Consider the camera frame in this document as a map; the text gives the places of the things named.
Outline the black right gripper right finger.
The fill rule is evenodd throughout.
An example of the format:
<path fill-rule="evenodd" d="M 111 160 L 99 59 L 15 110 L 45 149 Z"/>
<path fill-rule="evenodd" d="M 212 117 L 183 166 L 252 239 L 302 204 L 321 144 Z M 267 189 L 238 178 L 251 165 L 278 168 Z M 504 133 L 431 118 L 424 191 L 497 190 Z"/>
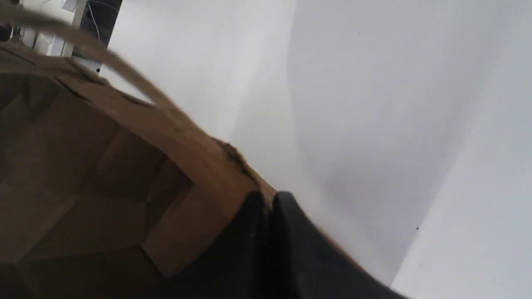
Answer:
<path fill-rule="evenodd" d="M 276 193 L 270 227 L 272 299 L 403 298 L 327 240 L 292 193 Z"/>

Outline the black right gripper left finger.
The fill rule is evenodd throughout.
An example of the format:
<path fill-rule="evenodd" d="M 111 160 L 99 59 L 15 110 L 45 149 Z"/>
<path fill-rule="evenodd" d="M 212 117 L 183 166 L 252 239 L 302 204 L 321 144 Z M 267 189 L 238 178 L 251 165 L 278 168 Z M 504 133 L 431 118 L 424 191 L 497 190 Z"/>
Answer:
<path fill-rule="evenodd" d="M 172 299 L 257 299 L 266 241 L 264 197 L 249 193 L 214 243 L 170 281 Z"/>

